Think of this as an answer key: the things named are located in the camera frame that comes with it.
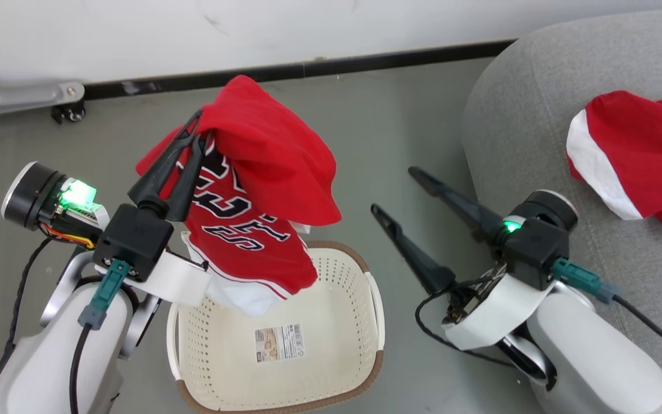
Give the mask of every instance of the black cable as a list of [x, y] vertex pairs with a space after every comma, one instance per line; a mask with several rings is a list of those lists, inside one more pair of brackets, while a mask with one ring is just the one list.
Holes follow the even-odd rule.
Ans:
[[11, 322], [10, 322], [10, 333], [9, 337], [7, 338], [7, 341], [5, 343], [5, 352], [2, 354], [2, 358], [0, 358], [0, 374], [2, 374], [2, 370], [7, 364], [7, 361], [10, 359], [11, 354], [14, 352], [14, 336], [17, 333], [17, 321], [19, 320], [19, 308], [22, 304], [22, 296], [24, 296], [24, 286], [27, 284], [27, 277], [29, 276], [29, 270], [32, 268], [32, 264], [34, 263], [34, 260], [37, 259], [37, 256], [39, 256], [40, 252], [43, 251], [45, 246], [48, 245], [50, 242], [50, 239], [44, 239], [37, 248], [34, 249], [32, 254], [29, 256], [29, 260], [27, 261], [27, 264], [24, 265], [24, 269], [22, 270], [22, 277], [19, 281], [19, 287], [17, 288], [17, 296], [14, 301], [14, 308], [11, 310]]
[[657, 333], [661, 338], [662, 338], [662, 329], [656, 325], [652, 320], [648, 319], [645, 315], [643, 315], [642, 312], [638, 311], [638, 309], [630, 304], [629, 302], [625, 301], [622, 297], [618, 296], [615, 294], [614, 297], [612, 297], [612, 300], [620, 304], [623, 308], [627, 309], [635, 315], [636, 318], [642, 321], [642, 323], [646, 324], [648, 328], [651, 328], [655, 333]]
[[22, 296], [24, 296], [24, 286], [27, 283], [27, 276], [29, 276], [29, 270], [32, 268], [34, 260], [37, 259], [37, 256], [41, 251], [48, 245], [50, 239], [44, 239], [37, 249], [34, 249], [32, 254], [29, 257], [29, 261], [24, 265], [22, 270], [22, 278], [19, 281], [19, 288], [17, 288], [17, 298], [14, 300], [14, 309], [11, 310], [11, 323], [10, 323], [10, 336], [7, 339], [7, 345], [11, 345], [11, 348], [14, 349], [14, 335], [17, 330], [17, 321], [19, 320], [19, 307], [22, 304]]
[[510, 364], [510, 363], [508, 363], [508, 362], [501, 361], [501, 360], [496, 359], [496, 358], [491, 358], [491, 357], [489, 357], [489, 356], [486, 356], [486, 355], [483, 355], [483, 354], [479, 354], [478, 352], [474, 352], [474, 351], [463, 351], [463, 350], [459, 349], [459, 348], [458, 348], [457, 346], [455, 346], [454, 344], [450, 343], [450, 342], [447, 341], [447, 340], [444, 340], [444, 338], [441, 338], [440, 336], [438, 336], [438, 335], [436, 335], [435, 333], [433, 333], [433, 331], [431, 331], [428, 327], [426, 327], [425, 324], [423, 324], [423, 320], [421, 320], [421, 309], [423, 309], [423, 307], [426, 306], [426, 304], [428, 304], [428, 303], [430, 303], [431, 301], [433, 301], [433, 299], [436, 299], [436, 298], [438, 298], [439, 296], [443, 296], [443, 294], [451, 293], [451, 291], [458, 290], [458, 289], [462, 289], [462, 288], [466, 288], [467, 286], [478, 285], [479, 283], [488, 282], [488, 281], [491, 281], [492, 279], [494, 279], [494, 276], [492, 276], [492, 277], [486, 277], [486, 278], [478, 278], [478, 279], [476, 279], [476, 280], [473, 280], [473, 281], [466, 281], [466, 282], [463, 282], [463, 283], [457, 283], [456, 286], [453, 286], [453, 287], [450, 287], [450, 288], [446, 288], [446, 289], [442, 289], [442, 290], [439, 290], [439, 291], [436, 292], [436, 293], [431, 294], [431, 296], [425, 298], [425, 299], [424, 299], [424, 300], [418, 305], [418, 307], [415, 309], [415, 322], [418, 323], [418, 327], [420, 327], [420, 329], [423, 331], [423, 333], [425, 333], [426, 335], [430, 336], [430, 337], [433, 338], [434, 340], [439, 341], [439, 343], [442, 343], [442, 344], [444, 344], [445, 346], [448, 346], [449, 348], [454, 349], [455, 351], [463, 352], [463, 353], [465, 353], [465, 354], [467, 354], [467, 355], [470, 355], [470, 356], [473, 356], [473, 357], [475, 357], [475, 358], [484, 359], [485, 361], [493, 362], [494, 364], [504, 365], [505, 367], [514, 367], [514, 365], [512, 365], [512, 364]]
[[83, 347], [86, 345], [89, 332], [91, 332], [91, 324], [86, 323], [81, 331], [81, 336], [78, 338], [76, 350], [73, 353], [73, 361], [71, 362], [71, 380], [68, 383], [71, 414], [78, 414], [78, 366], [81, 364], [81, 354], [83, 354]]

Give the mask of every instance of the white plastic basket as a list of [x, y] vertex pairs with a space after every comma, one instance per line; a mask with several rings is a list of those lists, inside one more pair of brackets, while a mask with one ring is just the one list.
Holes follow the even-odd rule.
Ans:
[[[375, 279], [343, 244], [311, 241], [308, 247], [318, 280], [262, 317], [208, 298], [202, 306], [171, 306], [168, 361], [195, 411], [290, 414], [341, 403], [374, 382], [384, 348]], [[290, 325], [300, 327], [302, 356], [258, 362], [257, 331]]]

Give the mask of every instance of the black baseboard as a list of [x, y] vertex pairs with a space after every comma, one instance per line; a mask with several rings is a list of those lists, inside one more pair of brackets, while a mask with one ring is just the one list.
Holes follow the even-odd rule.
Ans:
[[257, 82], [268, 82], [282, 81], [283, 79], [311, 78], [311, 76], [401, 68], [404, 66], [428, 65], [430, 63], [452, 62], [455, 60], [491, 58], [499, 55], [500, 52], [505, 50], [513, 42], [515, 40], [501, 40], [486, 44], [455, 45], [454, 47], [350, 57], [347, 59], [313, 60], [305, 63], [246, 68], [236, 71], [98, 83], [85, 86], [84, 99], [132, 97], [158, 94], [161, 92], [190, 91], [192, 89], [218, 87], [224, 86], [234, 76], [240, 74], [249, 76]]

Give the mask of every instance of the teal connector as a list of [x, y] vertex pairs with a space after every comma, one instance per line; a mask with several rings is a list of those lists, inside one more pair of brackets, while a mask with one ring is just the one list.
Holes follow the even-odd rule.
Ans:
[[553, 277], [557, 280], [591, 294], [597, 301], [604, 304], [612, 303], [612, 297], [619, 293], [617, 286], [603, 282], [596, 273], [563, 258], [555, 262], [552, 272]]
[[85, 324], [91, 325], [92, 330], [99, 330], [106, 320], [106, 311], [114, 300], [116, 293], [121, 289], [124, 278], [132, 269], [128, 263], [114, 259], [109, 271], [103, 276], [97, 292], [91, 299], [91, 303], [83, 308], [81, 316], [78, 317], [78, 323], [81, 327]]

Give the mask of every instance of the gray couch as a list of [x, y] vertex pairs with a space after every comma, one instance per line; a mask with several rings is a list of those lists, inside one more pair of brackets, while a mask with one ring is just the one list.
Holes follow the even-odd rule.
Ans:
[[[580, 212], [572, 259], [662, 327], [662, 225], [620, 220], [565, 159], [570, 120], [618, 89], [662, 99], [662, 11], [559, 24], [515, 42], [471, 92], [463, 145], [480, 201], [499, 214], [536, 189], [572, 200]], [[598, 312], [662, 367], [662, 339], [617, 305]]]

